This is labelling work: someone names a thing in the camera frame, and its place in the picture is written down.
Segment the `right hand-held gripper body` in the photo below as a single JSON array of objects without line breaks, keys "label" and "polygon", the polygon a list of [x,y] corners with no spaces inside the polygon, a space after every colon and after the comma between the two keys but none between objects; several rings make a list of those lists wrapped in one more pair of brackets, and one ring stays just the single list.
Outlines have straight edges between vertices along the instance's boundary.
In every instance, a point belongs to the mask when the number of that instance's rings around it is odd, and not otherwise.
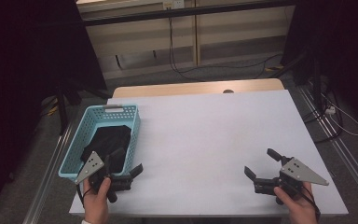
[{"label": "right hand-held gripper body", "polygon": [[273,157],[273,160],[279,161],[282,165],[279,176],[272,179],[266,179],[258,178],[254,175],[254,188],[255,193],[275,196],[276,203],[279,205],[282,205],[282,201],[274,193],[275,187],[281,187],[288,196],[293,198],[302,192],[303,182],[322,186],[329,185],[329,182],[326,179],[294,157]]}]

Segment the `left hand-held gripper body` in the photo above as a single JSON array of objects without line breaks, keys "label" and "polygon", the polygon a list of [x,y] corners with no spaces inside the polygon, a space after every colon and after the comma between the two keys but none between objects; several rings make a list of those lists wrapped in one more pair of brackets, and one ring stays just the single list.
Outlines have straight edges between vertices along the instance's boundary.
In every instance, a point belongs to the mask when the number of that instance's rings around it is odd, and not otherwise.
[{"label": "left hand-held gripper body", "polygon": [[82,181],[88,179],[89,188],[98,192],[101,184],[108,177],[111,180],[111,184],[106,196],[110,203],[115,203],[117,201],[116,192],[130,190],[134,179],[134,170],[131,170],[127,175],[115,175],[113,172],[114,159],[124,155],[124,151],[115,151],[101,159],[96,151],[92,151],[81,168],[75,183],[79,185]]}]

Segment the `light blue plastic basket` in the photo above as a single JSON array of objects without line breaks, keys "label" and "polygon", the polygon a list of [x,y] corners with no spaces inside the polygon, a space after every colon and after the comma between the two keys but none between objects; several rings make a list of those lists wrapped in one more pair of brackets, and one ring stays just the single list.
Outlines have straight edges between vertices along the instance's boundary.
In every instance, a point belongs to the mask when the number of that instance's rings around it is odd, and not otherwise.
[{"label": "light blue plastic basket", "polygon": [[132,169],[141,119],[137,105],[92,105],[89,106],[76,129],[75,136],[66,152],[59,176],[76,181],[84,162],[84,148],[90,143],[99,128],[125,125],[131,129],[131,138],[126,150],[123,168],[116,175],[126,175]]}]

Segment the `black shorts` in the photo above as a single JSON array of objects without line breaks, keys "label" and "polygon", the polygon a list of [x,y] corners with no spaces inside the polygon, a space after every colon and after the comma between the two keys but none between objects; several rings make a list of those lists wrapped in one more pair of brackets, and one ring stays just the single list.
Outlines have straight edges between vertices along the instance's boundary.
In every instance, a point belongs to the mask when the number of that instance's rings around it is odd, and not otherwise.
[{"label": "black shorts", "polygon": [[91,138],[90,143],[84,147],[80,159],[85,162],[91,152],[95,151],[104,161],[109,154],[120,147],[122,147],[127,154],[130,140],[131,128],[128,126],[100,127]]}]

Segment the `person's right hand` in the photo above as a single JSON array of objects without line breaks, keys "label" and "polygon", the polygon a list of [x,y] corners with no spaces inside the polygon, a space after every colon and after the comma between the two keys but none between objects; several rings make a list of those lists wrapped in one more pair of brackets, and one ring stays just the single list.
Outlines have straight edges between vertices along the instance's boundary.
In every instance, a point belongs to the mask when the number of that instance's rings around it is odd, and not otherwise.
[{"label": "person's right hand", "polygon": [[311,183],[304,182],[302,196],[291,198],[282,188],[275,187],[274,193],[286,205],[289,210],[291,224],[318,224]]}]

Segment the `person's left hand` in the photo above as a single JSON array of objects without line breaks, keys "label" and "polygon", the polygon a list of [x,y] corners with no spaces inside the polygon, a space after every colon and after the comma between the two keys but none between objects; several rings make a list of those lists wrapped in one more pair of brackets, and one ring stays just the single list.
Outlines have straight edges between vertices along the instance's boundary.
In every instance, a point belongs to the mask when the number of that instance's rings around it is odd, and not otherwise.
[{"label": "person's left hand", "polygon": [[88,179],[83,181],[85,195],[83,203],[85,209],[84,220],[88,224],[106,224],[108,220],[107,191],[110,188],[111,180],[107,177],[103,180],[98,192],[90,186]]}]

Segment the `white table cover sheet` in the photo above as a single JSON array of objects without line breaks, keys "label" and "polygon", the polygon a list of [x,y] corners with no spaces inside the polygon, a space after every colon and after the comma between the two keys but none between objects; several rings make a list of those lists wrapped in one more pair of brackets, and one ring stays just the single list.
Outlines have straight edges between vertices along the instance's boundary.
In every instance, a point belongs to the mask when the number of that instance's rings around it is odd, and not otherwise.
[{"label": "white table cover sheet", "polygon": [[109,207],[124,217],[283,217],[245,175],[278,175],[272,148],[330,176],[288,91],[133,99],[141,117],[133,162],[144,167]]}]

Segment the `black metal stand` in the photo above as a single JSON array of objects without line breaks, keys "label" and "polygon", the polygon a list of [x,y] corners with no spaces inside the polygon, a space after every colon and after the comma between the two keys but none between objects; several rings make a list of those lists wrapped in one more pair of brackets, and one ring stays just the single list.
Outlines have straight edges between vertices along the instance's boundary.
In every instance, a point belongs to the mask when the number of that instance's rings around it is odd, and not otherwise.
[{"label": "black metal stand", "polygon": [[294,70],[296,67],[299,67],[306,62],[310,62],[310,64],[312,65],[312,92],[310,94],[312,95],[313,99],[313,102],[311,104],[314,106],[314,108],[310,111],[310,115],[314,116],[313,121],[323,121],[326,115],[327,104],[323,102],[320,65],[313,56],[309,56],[306,51],[300,53],[290,63],[288,63],[281,70],[272,75],[271,78],[280,78],[285,73]]}]

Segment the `wooden table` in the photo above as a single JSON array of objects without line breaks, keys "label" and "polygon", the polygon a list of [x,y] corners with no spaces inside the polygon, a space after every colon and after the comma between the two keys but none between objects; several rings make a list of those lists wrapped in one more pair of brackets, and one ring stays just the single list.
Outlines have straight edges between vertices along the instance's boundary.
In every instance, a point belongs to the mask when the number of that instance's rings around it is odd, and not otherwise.
[{"label": "wooden table", "polygon": [[145,86],[129,86],[116,88],[114,98],[154,97],[169,95],[223,93],[224,90],[236,92],[280,91],[284,86],[277,78],[248,80],[227,80],[178,84],[160,84]]}]

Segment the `beige wooden cabinet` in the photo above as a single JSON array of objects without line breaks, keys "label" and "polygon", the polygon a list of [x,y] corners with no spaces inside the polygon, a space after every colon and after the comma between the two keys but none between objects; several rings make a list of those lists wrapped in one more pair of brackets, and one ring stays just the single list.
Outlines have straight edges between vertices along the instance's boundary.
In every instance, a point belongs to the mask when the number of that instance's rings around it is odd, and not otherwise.
[{"label": "beige wooden cabinet", "polygon": [[[77,0],[81,17],[159,12],[164,0]],[[185,7],[260,0],[184,0]],[[91,26],[91,44],[106,79],[211,63],[263,58],[283,51],[293,6],[216,12]]]}]

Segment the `black curtain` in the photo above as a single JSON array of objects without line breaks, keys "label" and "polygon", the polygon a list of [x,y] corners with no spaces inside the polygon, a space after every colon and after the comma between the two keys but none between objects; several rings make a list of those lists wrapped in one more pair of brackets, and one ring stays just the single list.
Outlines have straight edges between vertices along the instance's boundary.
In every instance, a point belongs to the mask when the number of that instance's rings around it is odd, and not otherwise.
[{"label": "black curtain", "polygon": [[304,51],[358,113],[358,0],[297,0],[281,63]]},{"label": "black curtain", "polygon": [[42,101],[103,90],[77,0],[0,0],[0,192],[19,165]]}]

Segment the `aluminium floor rail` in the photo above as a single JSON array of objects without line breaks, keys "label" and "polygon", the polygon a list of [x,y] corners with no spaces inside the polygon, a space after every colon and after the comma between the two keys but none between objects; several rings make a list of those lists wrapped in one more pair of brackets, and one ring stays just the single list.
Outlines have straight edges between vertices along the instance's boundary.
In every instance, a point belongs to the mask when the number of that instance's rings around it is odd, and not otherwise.
[{"label": "aluminium floor rail", "polygon": [[[310,88],[300,86],[296,89],[311,111],[314,106],[311,104],[313,99]],[[321,138],[312,138],[314,144],[317,147],[332,147],[358,185],[358,119],[338,105],[335,94],[329,96],[322,93],[322,95],[327,106],[332,105],[336,108],[336,113],[334,115],[326,114],[323,121],[313,121],[314,116],[309,112],[305,116],[305,123],[318,126],[321,129]]]},{"label": "aluminium floor rail", "polygon": [[53,150],[53,154],[49,160],[47,170],[43,175],[42,181],[37,188],[36,194],[32,200],[32,203],[27,211],[27,214],[22,224],[38,223],[46,199],[48,197],[53,178],[57,173],[62,153],[69,140],[71,132],[72,127],[67,127],[62,131],[62,134],[60,135],[56,147]]}]

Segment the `white wall outlet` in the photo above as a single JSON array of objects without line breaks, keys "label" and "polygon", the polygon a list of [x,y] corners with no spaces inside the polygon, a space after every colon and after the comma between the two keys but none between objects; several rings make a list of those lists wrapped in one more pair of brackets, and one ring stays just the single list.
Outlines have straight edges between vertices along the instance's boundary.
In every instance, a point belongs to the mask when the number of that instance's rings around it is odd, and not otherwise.
[{"label": "white wall outlet", "polygon": [[181,9],[185,7],[184,0],[164,0],[163,3],[164,9]]}]

